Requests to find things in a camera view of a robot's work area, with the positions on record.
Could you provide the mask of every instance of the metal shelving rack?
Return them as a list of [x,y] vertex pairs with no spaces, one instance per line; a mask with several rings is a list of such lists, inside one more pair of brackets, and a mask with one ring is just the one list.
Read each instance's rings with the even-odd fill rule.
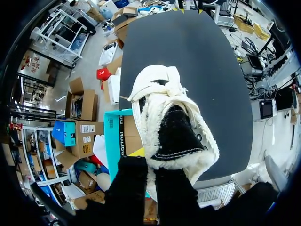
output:
[[[55,194],[52,190],[51,185],[56,184],[56,183],[61,183],[64,186],[64,184],[63,184],[64,181],[69,180],[71,182],[71,176],[70,176],[69,170],[67,171],[66,176],[60,176],[59,173],[57,172],[54,153],[53,153],[52,145],[51,145],[51,134],[50,134],[50,132],[52,131],[52,129],[53,129],[52,127],[23,126],[22,127],[22,140],[23,140],[23,142],[22,143],[23,143],[23,150],[24,150],[24,155],[25,155],[25,159],[26,159],[26,164],[28,166],[28,169],[30,170],[30,176],[32,178],[32,181],[37,182],[38,186],[40,186],[40,187],[41,186],[48,186],[51,193],[52,193],[52,196],[54,197],[54,199],[56,201],[56,203],[61,206],[60,202],[57,200],[57,197],[55,196]],[[34,131],[34,138],[35,138],[35,145],[36,145],[37,154],[38,154],[38,161],[39,161],[39,164],[42,168],[42,173],[43,173],[43,176],[45,178],[44,181],[36,181],[35,177],[33,175],[33,172],[32,172],[29,160],[28,160],[28,156],[27,156],[27,151],[26,151],[27,150],[27,148],[26,148],[26,137],[25,137],[25,131],[26,130]],[[54,179],[48,179],[47,176],[46,176],[46,173],[44,171],[44,167],[43,167],[41,156],[40,156],[39,145],[38,145],[37,131],[47,131],[47,133],[48,133],[48,145],[49,145],[50,154],[51,154],[50,158],[51,158],[52,164],[54,166],[55,175],[56,175],[56,178],[54,178]]]
[[[49,20],[49,22],[41,27],[41,29],[36,30],[34,33],[37,35],[33,46],[37,48],[37,51],[41,52],[42,54],[48,55],[51,58],[54,58],[62,63],[68,62],[70,64],[74,64],[77,60],[82,59],[81,53],[85,46],[86,41],[88,40],[89,33],[87,32],[85,39],[83,40],[80,48],[78,50],[71,50],[73,43],[75,42],[76,37],[78,37],[81,30],[87,30],[87,27],[84,26],[81,22],[79,22],[75,17],[75,13],[69,15],[67,12],[55,8],[54,12],[52,13],[53,17]],[[66,20],[73,21],[74,23],[81,24],[80,28],[75,32],[71,29],[71,26],[67,24]],[[62,45],[61,43],[55,40],[55,35],[53,35],[57,30],[60,30],[62,27],[70,30],[74,33],[74,38],[72,42],[68,46]]]

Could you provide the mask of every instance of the red object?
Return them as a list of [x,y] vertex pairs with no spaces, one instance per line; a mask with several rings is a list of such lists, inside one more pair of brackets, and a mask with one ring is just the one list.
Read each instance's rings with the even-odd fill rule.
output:
[[104,67],[96,70],[96,78],[101,81],[106,81],[111,76],[108,68]]
[[101,166],[103,166],[102,162],[98,160],[98,158],[95,155],[92,155],[90,157],[91,162],[95,163],[95,164],[99,164]]

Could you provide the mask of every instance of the storage shelf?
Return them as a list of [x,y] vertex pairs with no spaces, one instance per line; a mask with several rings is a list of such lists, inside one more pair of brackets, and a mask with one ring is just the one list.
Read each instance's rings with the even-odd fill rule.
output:
[[61,205],[60,202],[58,201],[58,199],[57,199],[55,193],[53,192],[52,187],[51,187],[50,185],[48,185],[48,187],[49,187],[49,189],[50,189],[50,191],[51,191],[51,194],[52,194],[52,196],[54,197],[56,203],[57,203],[60,207],[62,207],[62,205]]
[[51,32],[49,32],[47,37],[50,37],[53,33],[53,31],[55,31],[55,29],[58,27],[58,25],[66,18],[66,16],[62,16],[62,18],[54,25],[53,29],[51,30]]
[[[33,43],[34,47],[37,47],[37,51],[41,52],[42,54],[48,55],[49,57],[62,61],[63,63],[67,62],[69,64],[74,64],[77,60],[82,59],[81,53],[83,51],[83,48],[85,46],[85,43],[89,37],[89,34],[87,34],[86,38],[84,39],[82,46],[76,51],[71,50],[71,46],[74,43],[76,37],[79,35],[80,31],[87,30],[87,27],[79,22],[76,18],[74,18],[72,15],[67,14],[65,11],[61,9],[56,9],[57,13],[55,14],[54,18],[52,18],[48,24],[43,27],[40,31],[37,31],[36,34],[39,36],[39,38],[36,39],[36,41]],[[53,29],[49,32],[48,35],[45,34],[45,30],[49,27],[49,24],[53,22],[53,20],[57,19],[57,22],[53,25]],[[72,20],[74,23],[80,24],[80,28],[76,31],[73,31],[71,28],[68,28],[65,23],[65,19],[68,18],[69,20]],[[51,34],[53,31],[57,29],[57,27],[62,24],[62,27],[66,27],[69,30],[71,30],[75,37],[73,38],[71,44],[66,47],[59,43],[59,41],[55,41]]]
[[38,144],[38,134],[37,134],[36,130],[34,131],[34,139],[35,139],[35,142],[36,142],[36,149],[37,149],[39,164],[42,167],[42,172],[43,172],[45,180],[48,180],[47,179],[47,175],[46,175],[46,173],[44,171],[43,163],[42,163],[41,156],[40,156],[40,150],[39,150],[39,144]]
[[[69,182],[71,181],[71,176],[69,174],[69,170],[67,171],[67,175],[66,176],[62,176],[60,177],[59,176],[59,173],[57,171],[57,168],[56,168],[56,164],[55,164],[55,155],[53,153],[53,149],[52,149],[52,145],[51,145],[51,131],[52,131],[52,127],[31,127],[31,126],[23,126],[22,127],[22,140],[23,140],[23,149],[24,149],[24,155],[25,155],[25,159],[26,159],[26,164],[30,170],[30,176],[32,177],[32,180],[34,182],[37,183],[38,186],[48,186],[50,191],[51,191],[51,194],[53,195],[55,201],[57,202],[58,205],[61,206],[60,202],[58,201],[57,197],[55,196],[55,192],[52,190],[52,187],[51,185],[53,184],[56,184],[56,183],[61,183],[63,185],[63,182],[68,180]],[[42,167],[42,172],[43,172],[43,175],[45,177],[45,180],[44,181],[36,181],[35,178],[34,178],[34,175],[33,175],[33,172],[32,172],[32,169],[31,169],[31,166],[30,166],[30,162],[29,162],[29,159],[27,157],[27,148],[26,148],[26,131],[27,130],[31,130],[33,131],[34,133],[34,139],[35,139],[35,145],[36,145],[36,149],[37,149],[37,154],[38,154],[38,161],[39,161],[39,164],[41,165]],[[51,161],[52,161],[52,164],[54,166],[54,169],[55,169],[55,175],[56,175],[56,178],[54,179],[48,179],[47,176],[46,176],[46,173],[45,173],[45,170],[44,170],[44,167],[43,167],[43,164],[42,164],[42,160],[41,160],[41,156],[40,156],[40,150],[39,150],[39,143],[38,143],[38,133],[37,131],[47,131],[47,135],[48,135],[48,145],[49,145],[49,149],[50,149],[50,158],[51,158]]]
[[38,181],[37,184],[38,184],[38,186],[53,185],[53,184],[56,184],[56,183],[63,182],[65,180],[69,180],[69,176],[54,178],[54,179],[50,179],[50,180],[47,180],[47,181]]
[[83,28],[83,26],[81,26],[81,27],[79,28],[79,30],[76,32],[76,34],[75,34],[75,36],[74,36],[74,38],[73,38],[73,40],[72,40],[70,46],[68,47],[68,49],[71,49],[72,44],[74,43],[76,37],[78,36],[78,34],[79,34],[79,32],[81,31],[82,28]]

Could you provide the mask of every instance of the barcode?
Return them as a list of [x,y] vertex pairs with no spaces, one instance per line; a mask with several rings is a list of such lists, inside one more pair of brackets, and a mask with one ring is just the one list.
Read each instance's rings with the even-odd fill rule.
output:
[[109,119],[109,125],[110,125],[110,129],[113,128],[113,119]]

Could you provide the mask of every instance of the black table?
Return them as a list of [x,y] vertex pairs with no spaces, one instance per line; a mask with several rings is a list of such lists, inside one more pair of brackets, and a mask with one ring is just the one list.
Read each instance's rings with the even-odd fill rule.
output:
[[[205,12],[171,11],[130,23],[124,45],[120,95],[129,97],[146,66],[176,66],[220,149],[218,162],[199,180],[243,171],[253,138],[252,109],[231,45]],[[120,109],[131,108],[120,99]]]

